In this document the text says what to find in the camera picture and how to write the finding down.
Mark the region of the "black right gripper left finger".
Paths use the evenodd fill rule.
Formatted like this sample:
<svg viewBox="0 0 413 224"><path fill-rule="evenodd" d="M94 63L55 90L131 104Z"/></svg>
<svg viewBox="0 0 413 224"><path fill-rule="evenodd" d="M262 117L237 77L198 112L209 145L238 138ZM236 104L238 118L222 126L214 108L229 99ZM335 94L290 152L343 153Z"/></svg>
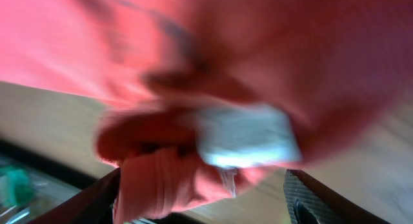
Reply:
<svg viewBox="0 0 413 224"><path fill-rule="evenodd" d="M117 168L28 224L113 224L112 205L117 198L120 177Z"/></svg>

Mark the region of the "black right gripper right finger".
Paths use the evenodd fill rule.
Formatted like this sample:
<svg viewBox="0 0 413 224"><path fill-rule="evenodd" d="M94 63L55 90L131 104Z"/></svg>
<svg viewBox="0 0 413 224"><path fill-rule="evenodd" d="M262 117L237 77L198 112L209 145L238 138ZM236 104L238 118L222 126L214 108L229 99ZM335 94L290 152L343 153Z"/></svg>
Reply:
<svg viewBox="0 0 413 224"><path fill-rule="evenodd" d="M388 224L301 170L287 170L283 184L292 224Z"/></svg>

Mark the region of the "orange printed t-shirt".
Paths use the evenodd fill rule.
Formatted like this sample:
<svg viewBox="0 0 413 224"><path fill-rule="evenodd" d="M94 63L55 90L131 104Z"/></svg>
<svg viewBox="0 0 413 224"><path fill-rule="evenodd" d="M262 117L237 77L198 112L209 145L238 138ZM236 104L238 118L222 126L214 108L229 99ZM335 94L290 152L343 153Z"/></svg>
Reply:
<svg viewBox="0 0 413 224"><path fill-rule="evenodd" d="M114 222L346 150L412 92L412 0L1 0L1 81L110 108Z"/></svg>

